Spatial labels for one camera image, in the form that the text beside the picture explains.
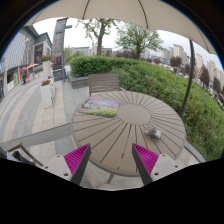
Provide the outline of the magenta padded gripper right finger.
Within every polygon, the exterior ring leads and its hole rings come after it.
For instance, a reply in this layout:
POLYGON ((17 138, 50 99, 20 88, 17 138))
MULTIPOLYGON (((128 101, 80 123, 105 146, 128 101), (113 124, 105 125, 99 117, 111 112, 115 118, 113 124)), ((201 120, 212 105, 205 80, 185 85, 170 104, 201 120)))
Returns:
POLYGON ((143 146, 132 144, 132 155, 144 185, 182 169, 182 166, 167 154, 156 154, 143 146))

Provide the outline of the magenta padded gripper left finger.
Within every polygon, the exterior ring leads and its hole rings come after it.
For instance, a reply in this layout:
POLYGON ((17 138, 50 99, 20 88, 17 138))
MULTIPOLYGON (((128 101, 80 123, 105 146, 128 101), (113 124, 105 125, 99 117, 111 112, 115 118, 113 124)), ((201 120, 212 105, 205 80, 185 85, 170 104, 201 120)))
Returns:
POLYGON ((65 156, 54 156, 43 166, 43 169, 79 185, 90 155, 90 144, 85 144, 65 156))

